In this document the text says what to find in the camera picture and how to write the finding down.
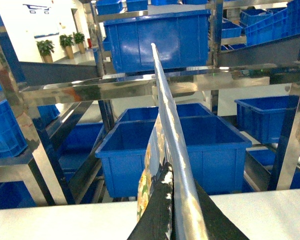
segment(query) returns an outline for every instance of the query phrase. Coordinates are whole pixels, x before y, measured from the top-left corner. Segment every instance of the metal bar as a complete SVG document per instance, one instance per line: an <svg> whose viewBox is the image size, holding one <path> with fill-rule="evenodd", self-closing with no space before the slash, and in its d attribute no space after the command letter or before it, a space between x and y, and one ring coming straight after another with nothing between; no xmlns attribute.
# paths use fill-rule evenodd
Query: metal bar
<svg viewBox="0 0 300 240"><path fill-rule="evenodd" d="M212 90L210 97L210 110L214 115L218 115L219 90Z"/></svg>
<svg viewBox="0 0 300 240"><path fill-rule="evenodd" d="M49 124L46 131L55 151L58 150L63 140L66 139L91 104L92 101L72 103L61 116Z"/></svg>
<svg viewBox="0 0 300 240"><path fill-rule="evenodd" d="M105 194L104 190L104 184L105 184L105 180L99 180L96 186L96 190L93 194L91 203L92 204L97 204L100 202L100 198L103 198L103 194Z"/></svg>
<svg viewBox="0 0 300 240"><path fill-rule="evenodd" d="M100 76L96 66L20 62L27 86L40 86L95 79Z"/></svg>
<svg viewBox="0 0 300 240"><path fill-rule="evenodd" d="M291 0L236 0L236 1L226 1L223 4L223 9L236 9L236 8L246 8L255 5L266 5L266 4L277 4L286 3Z"/></svg>
<svg viewBox="0 0 300 240"><path fill-rule="evenodd" d="M107 20L135 18L140 16L146 16L146 15L148 15L148 10L127 11L127 12L116 13L116 14L97 15L95 19L98 21L98 23L102 23Z"/></svg>
<svg viewBox="0 0 300 240"><path fill-rule="evenodd" d="M300 156L300 78L291 85L287 110L275 153L269 190L290 189Z"/></svg>
<svg viewBox="0 0 300 240"><path fill-rule="evenodd" d="M115 118L111 100L98 101L105 131L108 133L115 126Z"/></svg>
<svg viewBox="0 0 300 240"><path fill-rule="evenodd" d="M71 203L72 196L68 195L69 191L67 191L67 188L62 185L63 178L60 179L57 177L57 174L59 177L63 176L57 156L54 151L52 153L45 151L45 147L46 149L53 148L47 132L42 127L43 123L41 121L39 111L36 107L28 107L24 102L1 46L0 85L26 139L28 147L32 151L32 155L40 169L40 172L42 173L54 202L58 205ZM40 132L40 136L35 125L39 129L41 127L43 128L42 132Z"/></svg>
<svg viewBox="0 0 300 240"><path fill-rule="evenodd" d="M151 46L158 90L159 116L168 148L166 157L170 159L173 166L175 236L180 240L208 239L176 103L156 45L152 43Z"/></svg>
<svg viewBox="0 0 300 240"><path fill-rule="evenodd" d="M244 178L256 192L267 191L270 173L248 152L245 155Z"/></svg>
<svg viewBox="0 0 300 240"><path fill-rule="evenodd" d="M32 158L28 165L19 167L22 180L38 207L55 205L36 161Z"/></svg>
<svg viewBox="0 0 300 240"><path fill-rule="evenodd" d="M76 204L82 201L88 188L102 167L101 160L95 157L95 152L101 142L102 141L95 144L87 159L69 181L69 187Z"/></svg>
<svg viewBox="0 0 300 240"><path fill-rule="evenodd" d="M212 65L219 67L219 53L221 52L221 39L222 39L222 17L224 10L224 0L214 0L215 9L213 10L213 53Z"/></svg>
<svg viewBox="0 0 300 240"><path fill-rule="evenodd" d="M221 39L221 45L246 44L246 43L247 43L247 37L246 36L222 38Z"/></svg>
<svg viewBox="0 0 300 240"><path fill-rule="evenodd" d="M298 61L299 48L300 34L233 51L223 51L219 55L219 65L235 67L293 63Z"/></svg>

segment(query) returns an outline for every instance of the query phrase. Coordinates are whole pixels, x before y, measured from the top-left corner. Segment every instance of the metal frame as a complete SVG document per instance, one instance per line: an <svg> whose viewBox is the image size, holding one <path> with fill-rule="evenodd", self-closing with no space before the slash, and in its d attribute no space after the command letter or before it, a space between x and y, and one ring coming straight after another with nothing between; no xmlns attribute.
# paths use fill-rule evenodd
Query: metal frame
<svg viewBox="0 0 300 240"><path fill-rule="evenodd" d="M299 104L294 121L289 122L288 117L285 119L284 125L290 126L290 130L280 138L274 167L276 170L269 180L269 189L290 187L291 173L296 169L296 159L300 155L300 35L245 49L220 52L221 44L236 41L231 38L221 40L221 19L223 9L280 2L282 0L236 0L225 3L216 0L206 4L207 8L212 9L212 28L218 30L214 32L210 43L213 46L213 65L188 67L185 71L165 74L172 94L211 90L211 106L215 113L218 112L219 89L293 83L291 95L299 96ZM92 101L100 101L102 119L108 132L115 122L111 99L158 95L154 74L107 74L110 71L103 62L104 51L99 23L108 19L147 14L147 11L138 11L98 16L95 12L94 30L97 36L97 50L100 52L98 71L101 77L96 75L94 79L38 86L17 84L0 46L0 84L28 143L28 149L21 156L0 159L0 182L24 181L38 206L80 203L89 185L95 180L101 163L94 157L92 150L86 162L67 184L55 153L62 139L76 125ZM241 43L244 39L240 37L237 40ZM285 55L282 55L284 52L280 52L282 48L285 49ZM265 53L265 49L271 49L273 53L278 52L281 56ZM272 70L277 69L286 70L285 74L273 74ZM43 128L36 107L57 103L72 104L57 121L48 128Z"/></svg>

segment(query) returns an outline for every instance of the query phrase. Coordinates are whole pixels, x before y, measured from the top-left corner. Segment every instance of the metal shelf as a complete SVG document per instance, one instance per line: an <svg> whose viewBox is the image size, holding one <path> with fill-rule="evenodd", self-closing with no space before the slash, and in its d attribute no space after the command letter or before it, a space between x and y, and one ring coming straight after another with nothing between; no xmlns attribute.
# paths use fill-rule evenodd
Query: metal shelf
<svg viewBox="0 0 300 240"><path fill-rule="evenodd" d="M273 3L282 3L282 1L237 0L224 2L223 5L219 2L215 4L208 3L206 7L213 9L212 12L215 13L213 17L216 21L212 24L214 26L211 26L212 39L214 40L214 43L212 43L214 48L211 49L211 62L213 64L200 67L190 66L184 71L166 73L171 92L173 94L184 94L209 90L213 100L211 108L218 112L219 89L292 83L290 94L298 96L300 102L300 35L245 49L222 53L218 50L221 44L244 43L246 41L244 37L221 39L221 31L219 30L222 23L222 9ZM59 75L57 81L50 78L46 79L43 85L38 85L38 81L34 79L32 84L22 85L23 88L19 89L18 86L20 85L14 79L9 65L5 62L0 46L0 83L29 146L19 157L0 159L0 175L6 176L7 181L20 179L21 176L28 189L35 189L31 195L39 206L80 203L83 194L94 181L101 167L100 160L94 157L94 150L97 146L91 151L78 172L71 178L69 184L65 181L57 155L53 151L60 146L61 140L65 139L92 101L100 101L99 105L103 107L103 109L100 109L102 119L108 131L114 123L111 99L155 96L158 94L154 74L138 75L136 73L134 76L127 76L124 73L107 74L109 72L113 73L113 69L109 71L102 61L104 51L99 23L110 19L131 18L147 14L148 11L138 11L103 16L96 15L94 20L99 42L98 51L101 58L99 63L101 65L98 65L98 71L90 66L88 75L95 75L91 78L75 78L68 67L65 68L68 70ZM43 67L45 67L44 71L48 72L49 68L58 71L56 69L61 69L63 66L56 67L47 64ZM83 73L83 68L79 67L75 72L81 75L80 71ZM71 105L68 105L64 113L46 129L37 130L35 128L36 119L40 117L36 107L57 103L71 103ZM289 162L289 158L294 161L296 156L299 157L300 155L298 154L300 152L300 136L298 135L298 139L295 137L296 129L300 126L300 104L296 110L294 122L286 120L284 124L291 126L291 130L288 137L285 136L289 141L281 144L278 148L280 153L284 153L278 167L281 169L281 166L285 166L285 170L288 169L289 172L294 172L297 163ZM279 172L281 176L285 174L283 171ZM286 174L281 178L288 181L290 177L290 174ZM277 184L278 189L287 187L287 182L279 182L279 176L270 176L269 182ZM266 183L263 184L263 188L260 188L260 190L265 189L265 186Z"/></svg>

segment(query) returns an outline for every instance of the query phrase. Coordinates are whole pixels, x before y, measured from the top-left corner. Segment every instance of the white wall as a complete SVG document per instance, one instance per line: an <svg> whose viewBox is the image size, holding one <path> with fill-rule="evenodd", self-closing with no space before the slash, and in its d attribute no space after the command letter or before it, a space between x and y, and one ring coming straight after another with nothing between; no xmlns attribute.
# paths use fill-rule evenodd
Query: white wall
<svg viewBox="0 0 300 240"><path fill-rule="evenodd" d="M45 6L47 0L36 0L32 4L42 4ZM73 34L76 32L71 8L78 9L80 19L80 31L83 32L86 38L89 38L88 26L85 18L85 13L82 4L79 0L54 0L51 6L55 16L55 21L59 29L59 35L34 38L32 31L35 22L29 21L29 16L24 14L24 0L0 0L0 15L2 17L5 28L9 34L13 48L19 61L22 62L42 62L39 54L36 41L51 40L54 43L55 49L52 54L54 61L57 61L66 56L64 49L60 46L59 36L62 34ZM78 46L72 47L73 52L79 51Z"/></svg>

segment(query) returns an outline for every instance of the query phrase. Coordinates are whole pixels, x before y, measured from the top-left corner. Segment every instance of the blue tray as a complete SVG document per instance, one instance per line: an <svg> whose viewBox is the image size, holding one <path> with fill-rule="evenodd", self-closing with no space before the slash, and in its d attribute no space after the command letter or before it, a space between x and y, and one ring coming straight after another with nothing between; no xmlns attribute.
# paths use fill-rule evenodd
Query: blue tray
<svg viewBox="0 0 300 240"><path fill-rule="evenodd" d="M155 14L104 22L117 73L154 70L151 43L164 69L204 66L210 10Z"/></svg>
<svg viewBox="0 0 300 240"><path fill-rule="evenodd" d="M0 158L15 157L27 147L26 140L7 102L0 102Z"/></svg>
<svg viewBox="0 0 300 240"><path fill-rule="evenodd" d="M288 35L288 9L245 28L246 45L252 46L284 38Z"/></svg>
<svg viewBox="0 0 300 240"><path fill-rule="evenodd" d="M183 3L188 5L201 5L206 4L207 0L184 0Z"/></svg>
<svg viewBox="0 0 300 240"><path fill-rule="evenodd" d="M230 21L222 23L222 38L236 38L241 36L242 27Z"/></svg>
<svg viewBox="0 0 300 240"><path fill-rule="evenodd" d="M216 116L181 118L193 176L209 194L241 191L251 142ZM121 122L95 152L113 198L136 196L154 121Z"/></svg>
<svg viewBox="0 0 300 240"><path fill-rule="evenodd" d="M262 9L248 9L240 12L240 22L245 26L250 26L271 16L270 12Z"/></svg>
<svg viewBox="0 0 300 240"><path fill-rule="evenodd" d="M287 4L288 36L300 34L300 0L293 0Z"/></svg>
<svg viewBox="0 0 300 240"><path fill-rule="evenodd" d="M128 12L136 12L148 9L148 0L127 0Z"/></svg>
<svg viewBox="0 0 300 240"><path fill-rule="evenodd" d="M22 181L0 183L0 209L36 207Z"/></svg>
<svg viewBox="0 0 300 240"><path fill-rule="evenodd" d="M176 106L176 110L180 118L194 117L194 116L213 116L213 113L203 106L201 103L179 104ZM156 120L158 116L159 108L157 106L152 107L140 107L126 109L116 121L120 122L133 122L144 120Z"/></svg>
<svg viewBox="0 0 300 240"><path fill-rule="evenodd" d="M281 134L289 96L235 100L237 123L262 144L277 143Z"/></svg>
<svg viewBox="0 0 300 240"><path fill-rule="evenodd" d="M178 4L178 0L151 0L151 5L154 6L163 6L171 4Z"/></svg>
<svg viewBox="0 0 300 240"><path fill-rule="evenodd" d="M98 15L118 14L123 9L121 0L99 0L95 5Z"/></svg>

